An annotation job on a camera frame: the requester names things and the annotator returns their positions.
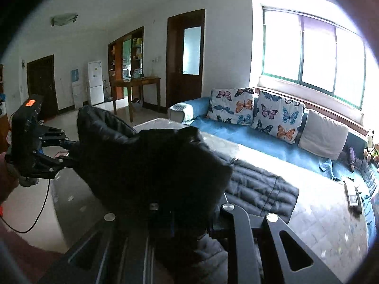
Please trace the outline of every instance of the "dark wooden door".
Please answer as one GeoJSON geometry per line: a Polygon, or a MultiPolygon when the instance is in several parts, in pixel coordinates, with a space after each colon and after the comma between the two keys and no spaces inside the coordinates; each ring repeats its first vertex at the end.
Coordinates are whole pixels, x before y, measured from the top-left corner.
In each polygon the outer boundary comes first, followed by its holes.
{"type": "Polygon", "coordinates": [[[58,114],[54,84],[54,56],[46,56],[27,64],[29,95],[44,97],[39,119],[46,120],[58,114]]]}
{"type": "Polygon", "coordinates": [[[166,106],[201,97],[205,9],[167,20],[166,106]]]}

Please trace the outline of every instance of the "window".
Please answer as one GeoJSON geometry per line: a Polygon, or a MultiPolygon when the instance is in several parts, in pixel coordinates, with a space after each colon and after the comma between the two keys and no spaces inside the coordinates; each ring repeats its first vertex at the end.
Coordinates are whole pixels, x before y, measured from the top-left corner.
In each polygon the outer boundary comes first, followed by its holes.
{"type": "Polygon", "coordinates": [[[184,29],[183,74],[198,75],[200,71],[201,27],[184,29]]]}
{"type": "Polygon", "coordinates": [[[357,34],[302,13],[263,9],[263,75],[362,107],[365,46],[357,34]]]}

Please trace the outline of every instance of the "glass coffee table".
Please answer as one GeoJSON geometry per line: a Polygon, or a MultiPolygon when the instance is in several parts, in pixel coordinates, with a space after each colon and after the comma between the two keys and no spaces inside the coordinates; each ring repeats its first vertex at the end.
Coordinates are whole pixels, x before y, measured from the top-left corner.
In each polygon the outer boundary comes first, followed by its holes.
{"type": "MultiPolygon", "coordinates": [[[[187,126],[157,118],[134,129],[183,127],[187,126]]],[[[300,189],[289,227],[342,282],[346,282],[367,253],[367,231],[365,215],[357,217],[349,210],[344,186],[246,146],[204,132],[201,135],[212,150],[280,175],[300,189]]],[[[71,246],[106,214],[106,210],[72,169],[60,171],[53,187],[58,222],[68,246],[71,246]]]]}

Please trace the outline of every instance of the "orange display screen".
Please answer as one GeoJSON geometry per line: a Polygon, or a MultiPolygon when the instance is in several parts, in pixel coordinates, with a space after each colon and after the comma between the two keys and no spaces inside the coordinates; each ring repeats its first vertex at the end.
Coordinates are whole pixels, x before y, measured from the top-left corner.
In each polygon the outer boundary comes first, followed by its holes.
{"type": "Polygon", "coordinates": [[[34,105],[35,102],[36,102],[35,100],[29,99],[29,101],[25,104],[25,106],[31,107],[32,105],[34,105]]]}

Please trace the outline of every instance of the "black cable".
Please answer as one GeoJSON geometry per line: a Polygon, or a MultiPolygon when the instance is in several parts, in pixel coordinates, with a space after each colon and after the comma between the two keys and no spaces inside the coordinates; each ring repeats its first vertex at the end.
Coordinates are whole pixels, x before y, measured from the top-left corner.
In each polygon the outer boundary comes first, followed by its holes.
{"type": "Polygon", "coordinates": [[[35,224],[37,223],[40,215],[42,214],[42,211],[43,209],[45,208],[45,204],[46,204],[46,201],[47,201],[47,197],[49,196],[49,189],[50,189],[50,178],[49,178],[49,183],[47,184],[47,193],[46,193],[46,197],[45,197],[45,201],[44,201],[44,204],[42,205],[42,208],[41,208],[41,211],[39,212],[38,216],[37,216],[37,219],[34,221],[33,225],[25,232],[20,232],[16,229],[14,229],[13,227],[11,227],[4,219],[2,216],[0,216],[0,218],[3,220],[3,222],[7,225],[7,227],[9,227],[11,230],[15,231],[16,233],[19,233],[19,234],[26,234],[28,232],[30,232],[33,227],[35,226],[35,224]]]}

